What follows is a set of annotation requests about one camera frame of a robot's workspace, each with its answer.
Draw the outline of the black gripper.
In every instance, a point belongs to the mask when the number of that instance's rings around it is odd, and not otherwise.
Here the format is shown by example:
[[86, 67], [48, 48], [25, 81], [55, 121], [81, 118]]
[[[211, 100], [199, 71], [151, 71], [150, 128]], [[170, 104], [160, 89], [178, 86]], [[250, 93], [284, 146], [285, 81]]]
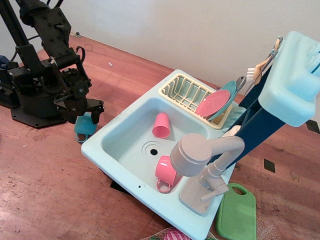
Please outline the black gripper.
[[68, 68], [61, 72], [61, 77], [65, 88], [54, 98], [56, 108], [72, 124], [78, 116], [83, 116], [85, 111], [91, 113], [92, 123], [98, 124], [100, 114], [104, 112], [104, 102], [86, 98], [91, 86], [88, 76], [76, 68]]

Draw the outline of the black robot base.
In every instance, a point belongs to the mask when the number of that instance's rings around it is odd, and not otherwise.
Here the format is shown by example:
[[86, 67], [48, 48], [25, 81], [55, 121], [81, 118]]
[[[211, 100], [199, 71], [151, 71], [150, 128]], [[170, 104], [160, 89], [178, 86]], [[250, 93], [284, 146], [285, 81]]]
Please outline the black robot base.
[[[17, 62], [8, 62], [10, 68], [22, 70]], [[42, 87], [29, 88], [21, 94], [8, 75], [0, 77], [0, 105], [10, 109], [13, 120], [36, 129], [64, 124], [67, 120], [58, 112], [54, 104], [55, 94], [46, 92]]]

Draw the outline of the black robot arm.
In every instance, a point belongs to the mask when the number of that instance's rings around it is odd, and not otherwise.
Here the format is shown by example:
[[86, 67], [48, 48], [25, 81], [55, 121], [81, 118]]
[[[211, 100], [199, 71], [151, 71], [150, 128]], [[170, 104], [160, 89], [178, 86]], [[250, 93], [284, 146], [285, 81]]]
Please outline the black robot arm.
[[9, 1], [0, 3], [22, 61], [1, 61], [0, 104], [10, 109], [13, 120], [36, 129], [75, 123], [87, 112], [97, 124], [104, 103], [86, 97], [92, 84], [83, 67], [85, 55], [69, 46], [71, 25], [60, 5], [39, 0], [18, 5], [16, 15]]

